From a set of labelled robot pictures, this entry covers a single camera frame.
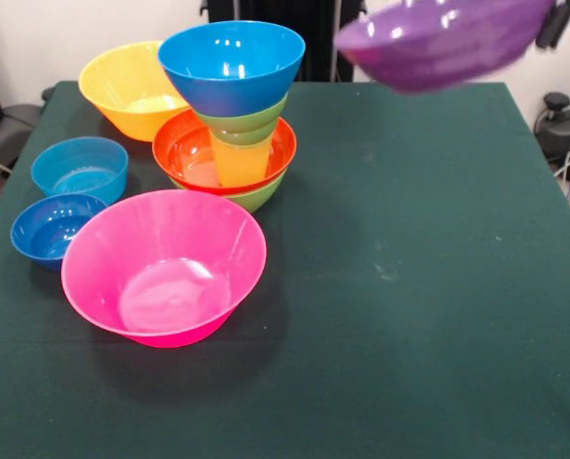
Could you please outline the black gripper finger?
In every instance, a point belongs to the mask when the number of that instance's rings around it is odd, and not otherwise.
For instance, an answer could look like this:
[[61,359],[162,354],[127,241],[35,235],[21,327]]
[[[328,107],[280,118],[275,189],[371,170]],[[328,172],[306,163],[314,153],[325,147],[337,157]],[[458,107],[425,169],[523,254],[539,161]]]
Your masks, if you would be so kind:
[[539,49],[556,49],[570,22],[570,0],[556,1],[547,12],[535,45]]

